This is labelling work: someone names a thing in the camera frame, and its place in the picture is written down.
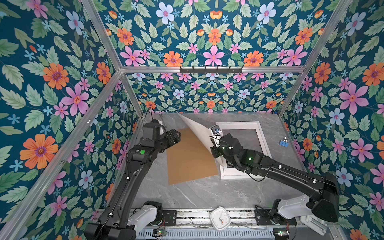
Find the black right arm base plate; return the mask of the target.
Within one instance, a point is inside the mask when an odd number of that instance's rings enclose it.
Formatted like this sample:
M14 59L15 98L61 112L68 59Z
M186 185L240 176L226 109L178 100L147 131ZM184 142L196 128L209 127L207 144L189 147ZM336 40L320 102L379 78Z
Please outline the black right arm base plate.
M258 226L296 226L297 220L295 218L285 219L276 211L267 211L265 209L255 209L255 219Z

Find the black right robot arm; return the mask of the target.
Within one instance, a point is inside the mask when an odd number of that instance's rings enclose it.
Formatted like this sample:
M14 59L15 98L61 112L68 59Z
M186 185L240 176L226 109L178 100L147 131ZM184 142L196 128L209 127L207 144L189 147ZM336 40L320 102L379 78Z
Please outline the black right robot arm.
M243 148L231 134L212 136L211 153L214 158L222 157L227 164L250 177L269 178L294 188L306 196L303 207L296 208L281 200L278 213L289 220L298 216L314 215L330 223L339 219L339 185L337 178L329 173L323 176L306 173L273 160L271 157Z

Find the red printed photo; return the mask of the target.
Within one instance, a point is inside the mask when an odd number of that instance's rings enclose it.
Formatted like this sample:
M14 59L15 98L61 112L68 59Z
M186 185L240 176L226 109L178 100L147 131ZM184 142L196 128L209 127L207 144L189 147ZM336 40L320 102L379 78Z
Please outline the red printed photo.
M212 120L207 120L205 118L202 118L198 115L191 115L191 114L180 114L178 113L178 116L184 121L184 123L192 130L192 132L196 135L196 137L200 140L200 142L206 147L206 149L211 154L211 147L213 146L213 143L211 142L212 132L210 130L210 127L214 125L218 125L220 129L222 130L223 136L223 129L224 129L224 122L215 122Z

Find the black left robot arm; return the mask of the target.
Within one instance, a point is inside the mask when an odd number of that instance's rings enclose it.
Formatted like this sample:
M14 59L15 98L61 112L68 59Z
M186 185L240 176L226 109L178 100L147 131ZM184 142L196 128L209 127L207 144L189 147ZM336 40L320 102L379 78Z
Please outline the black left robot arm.
M143 125L140 142L126 154L122 179L99 219L87 225L84 231L86 239L134 240L147 225L161 221L160 203L148 202L134 214L131 214L131 208L158 154L179 143L181 135L175 129L167 131L158 120Z

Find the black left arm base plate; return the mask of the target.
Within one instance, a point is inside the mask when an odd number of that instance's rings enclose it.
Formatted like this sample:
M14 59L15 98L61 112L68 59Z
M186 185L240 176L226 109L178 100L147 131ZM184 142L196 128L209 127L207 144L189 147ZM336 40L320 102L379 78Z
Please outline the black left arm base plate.
M174 227L176 226L177 221L177 210L161 210L158 211L155 226L166 226L166 227Z

